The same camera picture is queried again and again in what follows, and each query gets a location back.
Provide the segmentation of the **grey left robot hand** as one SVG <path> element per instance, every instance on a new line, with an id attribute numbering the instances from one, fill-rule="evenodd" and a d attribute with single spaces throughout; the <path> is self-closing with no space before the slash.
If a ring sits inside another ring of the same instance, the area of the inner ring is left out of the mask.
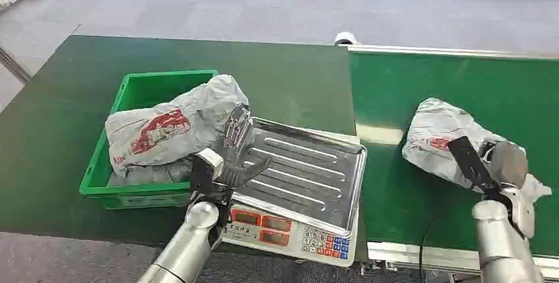
<path id="1" fill-rule="evenodd" d="M 258 163 L 243 167 L 241 156 L 248 149 L 242 147 L 241 143 L 248 133 L 250 115 L 251 110 L 248 105 L 236 105 L 225 122 L 223 133 L 216 145 L 216 152 L 223 158 L 223 166 L 214 183 L 228 189 L 243 187 L 267 170 L 272 162 L 272 157 L 267 157 Z"/>

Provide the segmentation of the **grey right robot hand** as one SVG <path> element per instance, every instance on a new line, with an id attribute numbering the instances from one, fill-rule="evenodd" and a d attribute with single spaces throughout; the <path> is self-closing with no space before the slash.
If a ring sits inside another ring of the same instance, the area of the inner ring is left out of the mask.
<path id="1" fill-rule="evenodd" d="M 518 145 L 509 141 L 483 143 L 475 150 L 466 136 L 447 143 L 462 176 L 486 195 L 503 189 L 521 189 L 528 173 L 527 157 Z"/>

